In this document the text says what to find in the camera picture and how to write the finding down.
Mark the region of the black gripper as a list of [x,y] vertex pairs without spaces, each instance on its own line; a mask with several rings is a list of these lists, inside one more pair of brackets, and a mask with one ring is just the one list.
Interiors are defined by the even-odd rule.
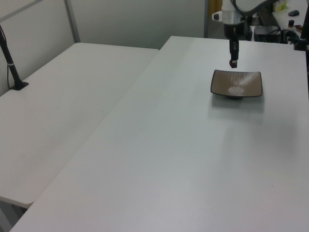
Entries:
[[239,24],[224,24],[224,35],[229,39],[229,51],[231,55],[230,66],[236,68],[238,66],[239,59],[239,38],[244,38],[245,23]]

